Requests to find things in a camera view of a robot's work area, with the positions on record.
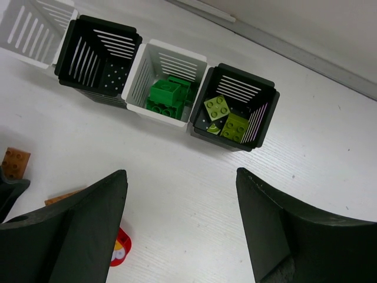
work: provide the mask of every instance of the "orange lego brick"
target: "orange lego brick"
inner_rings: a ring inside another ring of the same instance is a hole
[[[81,190],[77,190],[76,192],[72,192],[72,193],[66,193],[65,195],[62,195],[62,196],[57,196],[55,198],[52,198],[52,199],[48,199],[48,200],[45,200],[45,205],[48,206],[48,205],[51,205],[55,202],[58,202],[59,200],[62,200],[62,199],[65,199],[71,195],[74,195],[75,193],[78,193],[80,192]]]
[[[30,153],[22,150],[7,148],[1,163],[4,175],[8,179],[21,180],[28,165]]]

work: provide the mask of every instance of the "wall baseboard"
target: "wall baseboard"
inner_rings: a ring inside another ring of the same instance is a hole
[[[324,60],[323,58],[309,53],[244,22],[238,20],[230,21],[229,19],[216,15],[216,13],[211,13],[205,9],[201,9],[201,7],[198,5],[185,4],[189,2],[187,0],[166,1],[208,19],[215,24],[221,25],[222,27],[233,31],[234,33],[245,37],[256,44],[274,51],[314,72],[324,75],[325,77],[344,85],[351,90],[357,91],[358,93],[361,93],[373,100],[377,100],[377,83],[369,81],[351,71],[348,71],[334,63]]]

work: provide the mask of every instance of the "white basket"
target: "white basket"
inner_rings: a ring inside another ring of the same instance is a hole
[[[130,111],[186,131],[192,107],[184,107],[181,120],[147,110],[145,106],[150,88],[157,80],[166,80],[169,75],[173,75],[199,84],[198,94],[208,69],[205,56],[151,40],[147,44],[141,44],[137,51],[122,92],[122,99]]]
[[[56,64],[68,24],[77,15],[72,5],[57,0],[11,0],[0,24],[0,47],[47,69]]]

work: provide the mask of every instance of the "black basket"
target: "black basket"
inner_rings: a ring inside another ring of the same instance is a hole
[[[226,117],[212,122],[204,106],[205,101],[219,95],[224,95],[232,113],[249,121],[249,128],[240,143],[207,132],[212,123],[222,129],[226,122]],[[226,64],[219,64],[218,67],[209,69],[198,95],[190,118],[193,124],[191,134],[233,151],[250,152],[262,146],[279,96],[273,82]]]
[[[133,27],[80,16],[68,27],[55,74],[96,102],[126,108],[121,93],[142,40]]]

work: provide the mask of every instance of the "slotted bin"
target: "slotted bin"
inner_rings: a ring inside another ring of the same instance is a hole
[[[122,98],[130,111],[186,131],[194,101],[208,68],[205,56],[158,40],[151,40],[140,45],[123,89]],[[192,103],[184,105],[180,119],[147,109],[152,85],[158,80],[168,80],[169,77],[191,84]]]
[[[11,0],[0,24],[0,47],[47,69],[56,62],[68,24],[77,15],[73,6],[56,0]]]
[[[227,118],[211,121],[205,103],[222,96],[229,111],[248,122],[248,127],[239,135],[239,140],[228,139],[222,129],[227,125]],[[275,84],[264,78],[241,71],[226,64],[210,68],[198,95],[190,121],[193,124],[191,135],[232,151],[250,152],[261,147],[271,122],[280,94]],[[221,130],[213,134],[209,128]]]
[[[133,27],[80,16],[69,25],[55,74],[95,102],[126,108],[121,93],[141,42]]]

